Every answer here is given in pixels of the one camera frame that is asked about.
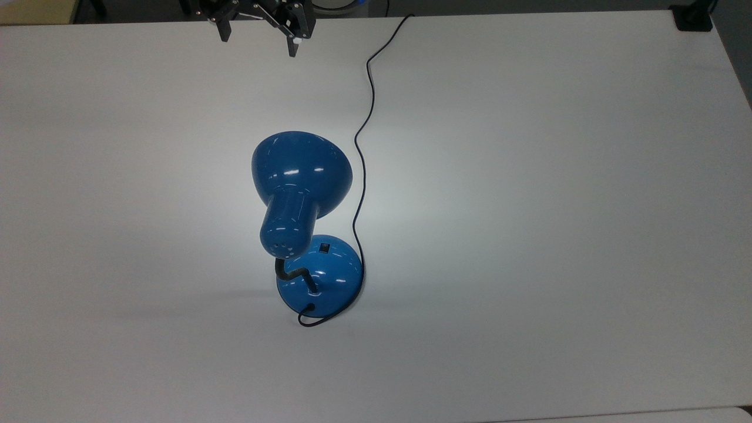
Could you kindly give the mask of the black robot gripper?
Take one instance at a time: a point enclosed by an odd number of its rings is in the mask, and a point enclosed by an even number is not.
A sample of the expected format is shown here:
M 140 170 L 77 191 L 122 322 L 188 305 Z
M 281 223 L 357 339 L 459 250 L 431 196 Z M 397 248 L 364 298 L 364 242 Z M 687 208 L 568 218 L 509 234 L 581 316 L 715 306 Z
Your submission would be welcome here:
M 296 57 L 303 40 L 309 39 L 317 18 L 309 1 L 193 1 L 193 13 L 204 17 L 217 27 L 220 39 L 228 42 L 230 22 L 240 19 L 266 19 L 274 17 L 287 36 L 290 57 Z

